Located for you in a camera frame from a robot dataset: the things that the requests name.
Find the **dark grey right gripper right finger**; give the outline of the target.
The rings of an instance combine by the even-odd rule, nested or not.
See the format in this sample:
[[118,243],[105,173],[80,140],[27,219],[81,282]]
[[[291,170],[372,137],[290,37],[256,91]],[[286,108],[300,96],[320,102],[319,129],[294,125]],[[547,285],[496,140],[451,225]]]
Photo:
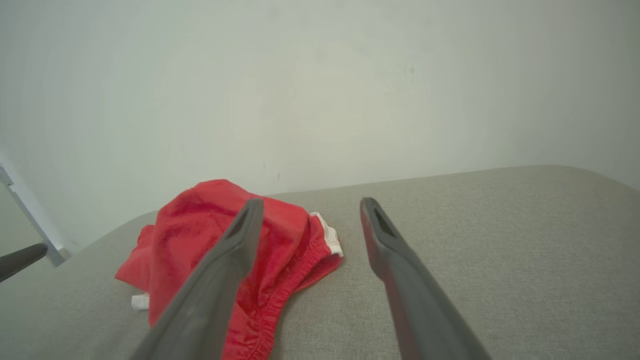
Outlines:
[[385,286],[398,348],[404,360],[489,360],[434,276],[372,197],[359,203],[372,271]]

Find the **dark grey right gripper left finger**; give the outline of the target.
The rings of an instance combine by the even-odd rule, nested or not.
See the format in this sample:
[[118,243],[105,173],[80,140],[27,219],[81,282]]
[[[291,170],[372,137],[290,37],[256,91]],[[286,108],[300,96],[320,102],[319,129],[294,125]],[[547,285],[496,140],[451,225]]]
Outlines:
[[265,203],[249,199],[173,297],[133,360],[219,360],[242,281],[258,253]]

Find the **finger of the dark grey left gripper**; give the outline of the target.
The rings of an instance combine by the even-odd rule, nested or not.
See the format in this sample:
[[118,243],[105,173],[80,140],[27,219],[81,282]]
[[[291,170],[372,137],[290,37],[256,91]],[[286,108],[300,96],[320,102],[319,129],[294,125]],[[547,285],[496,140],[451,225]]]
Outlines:
[[0,282],[6,281],[18,272],[41,260],[48,254],[45,243],[32,244],[13,253],[0,257]]

